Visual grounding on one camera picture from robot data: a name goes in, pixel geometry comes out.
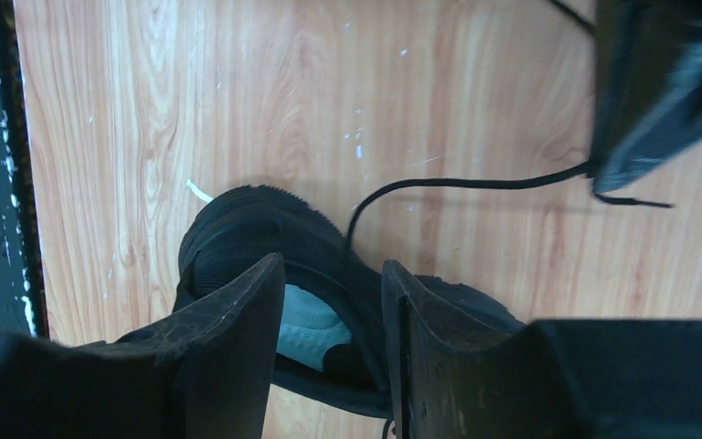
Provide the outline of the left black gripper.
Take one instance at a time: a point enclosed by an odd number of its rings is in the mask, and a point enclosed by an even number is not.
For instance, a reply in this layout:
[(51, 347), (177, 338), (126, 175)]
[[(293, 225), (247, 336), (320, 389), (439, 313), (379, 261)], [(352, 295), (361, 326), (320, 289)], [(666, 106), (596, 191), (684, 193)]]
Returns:
[(589, 177), (626, 187), (702, 140), (702, 1), (596, 4)]

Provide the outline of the black shoe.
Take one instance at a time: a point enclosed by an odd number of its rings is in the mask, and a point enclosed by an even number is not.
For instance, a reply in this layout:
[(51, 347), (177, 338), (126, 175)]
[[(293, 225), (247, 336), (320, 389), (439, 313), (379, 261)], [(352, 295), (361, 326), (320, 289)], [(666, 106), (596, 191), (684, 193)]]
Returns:
[(273, 186), (233, 188), (208, 201), (178, 253), (175, 307), (217, 291), (256, 261), (285, 263), (275, 385), (347, 412), (380, 418), (392, 438), (382, 276), (323, 213)]

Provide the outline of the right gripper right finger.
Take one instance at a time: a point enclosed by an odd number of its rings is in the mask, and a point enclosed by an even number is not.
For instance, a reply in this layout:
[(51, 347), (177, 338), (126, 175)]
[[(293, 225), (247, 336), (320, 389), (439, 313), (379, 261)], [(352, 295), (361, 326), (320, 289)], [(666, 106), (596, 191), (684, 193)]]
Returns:
[(399, 438), (702, 438), (702, 320), (506, 334), (395, 261), (382, 305)]

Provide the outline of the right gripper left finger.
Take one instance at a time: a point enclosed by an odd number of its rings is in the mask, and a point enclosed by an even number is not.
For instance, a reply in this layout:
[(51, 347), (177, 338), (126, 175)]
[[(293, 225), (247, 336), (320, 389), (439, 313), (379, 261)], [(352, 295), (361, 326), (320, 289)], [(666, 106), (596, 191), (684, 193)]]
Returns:
[(283, 297), (272, 253), (116, 342), (0, 331), (0, 438), (258, 438)]

